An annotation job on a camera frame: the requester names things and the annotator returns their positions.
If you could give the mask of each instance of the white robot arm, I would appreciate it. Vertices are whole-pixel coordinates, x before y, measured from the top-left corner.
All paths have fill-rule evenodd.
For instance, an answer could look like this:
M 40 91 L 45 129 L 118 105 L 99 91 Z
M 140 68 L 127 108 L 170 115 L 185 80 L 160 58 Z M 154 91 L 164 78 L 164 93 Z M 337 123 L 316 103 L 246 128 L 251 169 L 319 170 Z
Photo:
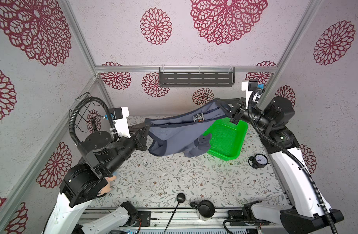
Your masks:
M 76 136 L 74 125 L 79 111 L 89 102 L 98 102 L 106 112 L 112 134 L 99 131 L 92 124 L 94 132 L 83 142 Z M 82 155 L 83 162 L 72 167 L 60 184 L 57 197 L 43 234 L 105 234 L 115 227 L 132 225 L 137 218 L 137 209 L 124 202 L 114 212 L 83 226 L 77 225 L 79 218 L 88 205 L 98 196 L 99 191 L 108 185 L 106 177 L 112 177 L 135 150 L 144 151 L 149 126 L 144 124 L 128 127 L 127 107 L 108 109 L 98 97 L 88 97 L 73 110 L 69 119 L 69 133 Z
M 219 101 L 219 105 L 232 105 L 228 114 L 230 122 L 237 124 L 242 120 L 253 125 L 291 205 L 278 207 L 257 201 L 248 203 L 244 205 L 245 214 L 242 218 L 281 224 L 289 233 L 295 234 L 306 234 L 328 225 L 333 233 L 337 233 L 334 223 L 342 221 L 344 217 L 340 210 L 331 208 L 316 188 L 303 160 L 299 143 L 286 127 L 288 120 L 294 115 L 291 102 L 283 97 L 274 97 L 261 111 L 255 106 L 262 95 L 262 90 L 258 89 L 258 81 L 242 82 L 241 87 L 247 98 L 242 97 L 238 101 L 224 99 Z

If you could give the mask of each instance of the green plastic tray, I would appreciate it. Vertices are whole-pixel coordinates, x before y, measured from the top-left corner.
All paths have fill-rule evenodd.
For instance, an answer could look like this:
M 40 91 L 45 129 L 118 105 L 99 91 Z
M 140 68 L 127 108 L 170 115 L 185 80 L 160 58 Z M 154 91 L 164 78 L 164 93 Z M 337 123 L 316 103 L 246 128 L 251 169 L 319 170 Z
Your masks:
M 208 153 L 225 161 L 236 159 L 240 155 L 247 130 L 248 124 L 244 121 L 235 125 L 229 118 L 218 119 L 204 133 L 204 136 L 211 133 Z

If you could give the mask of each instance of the wallpaper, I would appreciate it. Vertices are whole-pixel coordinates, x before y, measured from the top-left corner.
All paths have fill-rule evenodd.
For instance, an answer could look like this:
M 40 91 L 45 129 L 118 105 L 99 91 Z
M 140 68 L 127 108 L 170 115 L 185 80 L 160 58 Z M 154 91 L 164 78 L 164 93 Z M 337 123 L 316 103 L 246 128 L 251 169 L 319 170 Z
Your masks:
M 128 121 L 137 124 L 145 118 L 163 116 L 136 116 Z M 149 137 L 147 145 L 152 142 Z M 223 161 L 208 153 L 187 158 L 184 153 L 155 157 L 148 151 L 135 151 L 117 171 L 111 192 L 95 199 L 90 206 L 118 207 L 130 201 L 135 207 L 175 207 L 180 192 L 186 194 L 183 207 L 204 199 L 216 207 L 240 207 L 256 200 L 287 205 L 272 167 L 253 169 L 248 164 L 248 158 L 256 153 L 266 154 L 251 125 L 235 160 Z
M 0 0 L 0 208 L 91 77 L 56 1 Z M 52 157 L 60 171 L 71 164 L 64 144 Z M 46 188 L 60 179 L 50 167 Z M 7 233 L 24 231 L 32 205 L 22 201 Z
M 97 65 L 278 61 L 308 0 L 69 0 Z
M 322 3 L 276 88 L 294 104 L 287 126 L 318 188 L 344 215 L 338 232 L 358 233 L 357 0 Z

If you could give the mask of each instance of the table surface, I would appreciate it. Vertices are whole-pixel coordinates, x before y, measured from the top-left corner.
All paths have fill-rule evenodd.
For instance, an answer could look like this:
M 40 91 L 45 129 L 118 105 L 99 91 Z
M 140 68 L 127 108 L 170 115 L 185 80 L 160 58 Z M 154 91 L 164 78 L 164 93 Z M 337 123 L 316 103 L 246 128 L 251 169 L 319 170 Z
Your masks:
M 129 125 L 145 118 L 163 116 L 135 116 Z M 189 207 L 191 201 L 208 199 L 215 207 L 240 207 L 250 201 L 287 205 L 282 188 L 270 165 L 253 169 L 248 158 L 256 153 L 266 154 L 258 134 L 251 125 L 245 136 L 240 156 L 223 161 L 205 153 L 187 158 L 184 153 L 156 157 L 148 150 L 135 151 L 117 171 L 112 190 L 105 197 L 95 199 L 90 207 L 118 207 L 130 201 L 135 207 L 175 207 L 176 196 L 183 192 Z

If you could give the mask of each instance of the white bracket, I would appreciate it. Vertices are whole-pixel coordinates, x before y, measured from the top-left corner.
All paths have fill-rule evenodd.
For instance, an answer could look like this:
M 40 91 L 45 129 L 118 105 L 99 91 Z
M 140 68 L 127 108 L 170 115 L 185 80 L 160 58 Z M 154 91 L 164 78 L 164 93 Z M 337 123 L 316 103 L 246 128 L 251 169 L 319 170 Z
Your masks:
M 119 137 L 131 138 L 130 131 L 128 129 L 127 117 L 130 116 L 128 107 L 122 107 L 123 118 L 113 120 L 114 126 Z
M 251 93 L 253 92 L 253 90 L 249 91 L 249 81 L 243 81 L 241 83 L 241 91 L 245 91 L 246 106 L 247 106 L 247 109 L 248 109 L 249 98 L 250 98 Z

